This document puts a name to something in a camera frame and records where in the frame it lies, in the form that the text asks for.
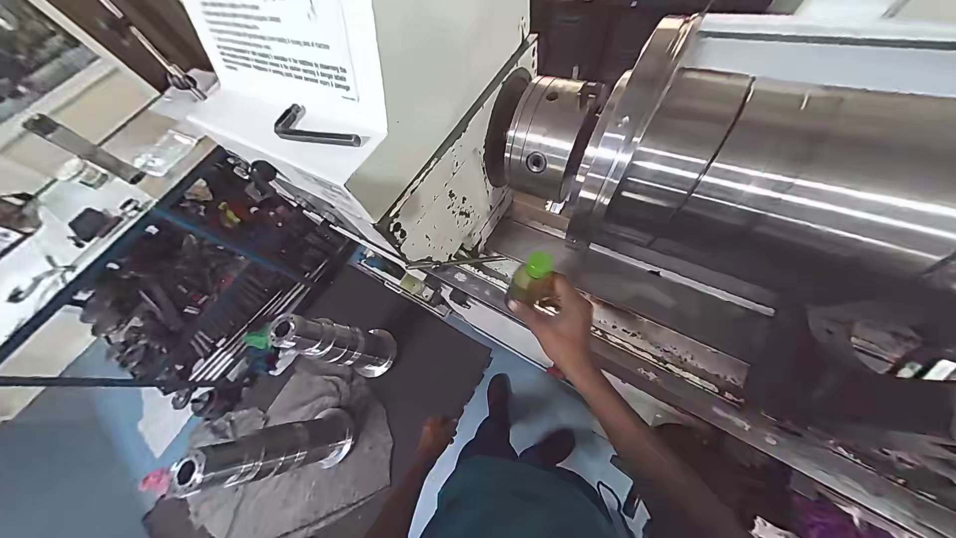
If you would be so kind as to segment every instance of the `hand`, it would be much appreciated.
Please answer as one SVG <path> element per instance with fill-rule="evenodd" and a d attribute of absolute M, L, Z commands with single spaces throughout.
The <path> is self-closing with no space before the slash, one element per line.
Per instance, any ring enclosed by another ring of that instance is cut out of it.
<path fill-rule="evenodd" d="M 447 416 L 430 416 L 422 427 L 417 454 L 431 463 L 445 451 L 455 437 L 458 420 Z"/>
<path fill-rule="evenodd" d="M 568 375 L 592 368 L 590 346 L 591 303 L 571 286 L 564 275 L 553 273 L 545 285 L 550 286 L 560 308 L 555 316 L 538 312 L 517 301 L 508 303 L 514 312 L 532 330 L 548 357 Z"/>

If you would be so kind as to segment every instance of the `glass window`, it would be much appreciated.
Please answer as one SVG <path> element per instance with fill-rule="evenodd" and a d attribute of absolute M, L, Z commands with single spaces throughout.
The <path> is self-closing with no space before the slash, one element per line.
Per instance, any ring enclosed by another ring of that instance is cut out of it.
<path fill-rule="evenodd" d="M 0 0 L 0 123 L 96 59 L 27 0 Z"/>

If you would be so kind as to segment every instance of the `person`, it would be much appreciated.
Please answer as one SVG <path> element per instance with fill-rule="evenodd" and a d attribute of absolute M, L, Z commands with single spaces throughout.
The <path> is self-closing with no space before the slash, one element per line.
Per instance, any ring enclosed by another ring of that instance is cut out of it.
<path fill-rule="evenodd" d="M 556 315 L 522 303 L 511 302 L 509 307 L 584 397 L 627 468 L 654 490 L 653 496 L 645 498 L 646 502 L 655 499 L 648 502 L 651 518 L 655 504 L 666 504 L 668 512 L 676 510 L 683 516 L 681 532 L 675 534 L 750 536 L 733 512 L 656 437 L 595 365 L 588 346 L 591 304 L 562 275 L 552 275 L 548 285 L 559 305 Z M 597 491 L 577 474 L 558 467 L 574 450 L 570 431 L 559 430 L 520 455 L 515 453 L 509 441 L 510 398 L 508 378 L 494 376 L 488 388 L 489 415 L 462 449 L 422 537 L 617 536 Z M 366 538 L 408 535 L 424 480 L 452 441 L 455 427 L 455 421 L 448 418 L 428 419 L 415 464 L 390 493 Z"/>

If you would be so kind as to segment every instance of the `bolt hole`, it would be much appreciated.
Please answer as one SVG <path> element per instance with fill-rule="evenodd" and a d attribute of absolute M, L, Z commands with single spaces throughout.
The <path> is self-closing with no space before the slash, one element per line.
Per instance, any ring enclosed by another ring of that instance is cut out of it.
<path fill-rule="evenodd" d="M 186 485 L 189 481 L 192 480 L 192 476 L 196 474 L 196 462 L 193 460 L 187 460 L 183 465 L 180 466 L 179 472 L 176 473 L 176 483 L 179 485 Z"/>
<path fill-rule="evenodd" d="M 290 323 L 290 322 L 282 322 L 282 323 L 280 323 L 279 325 L 276 325 L 276 326 L 275 326 L 275 328 L 272 330 L 272 334 L 274 334 L 276 338 L 283 338 L 283 337 L 285 337 L 287 334 L 289 334 L 290 332 L 292 332 L 292 330 L 293 330 L 293 324 L 292 324 L 292 323 Z"/>
<path fill-rule="evenodd" d="M 548 165 L 548 162 L 545 160 L 543 154 L 536 151 L 528 156 L 526 164 L 528 165 L 528 169 L 530 171 L 539 173 L 544 171 L 544 168 Z"/>

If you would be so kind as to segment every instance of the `lathe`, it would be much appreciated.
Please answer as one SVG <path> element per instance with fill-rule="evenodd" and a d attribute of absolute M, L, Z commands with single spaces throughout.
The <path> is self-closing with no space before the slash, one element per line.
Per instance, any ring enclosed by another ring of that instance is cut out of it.
<path fill-rule="evenodd" d="M 594 303 L 593 352 L 622 391 L 867 517 L 956 536 L 947 34 L 669 17 L 604 85 L 539 76 L 523 2 L 349 2 L 328 23 L 346 52 L 315 67 L 341 78 L 310 89 L 301 62 L 257 70 L 253 34 L 185 4 L 220 75 L 189 119 L 388 263 L 436 262 L 379 271 L 401 293 L 548 367 L 504 302 L 547 251 Z M 304 138 L 279 131 L 292 105 L 283 127 Z"/>

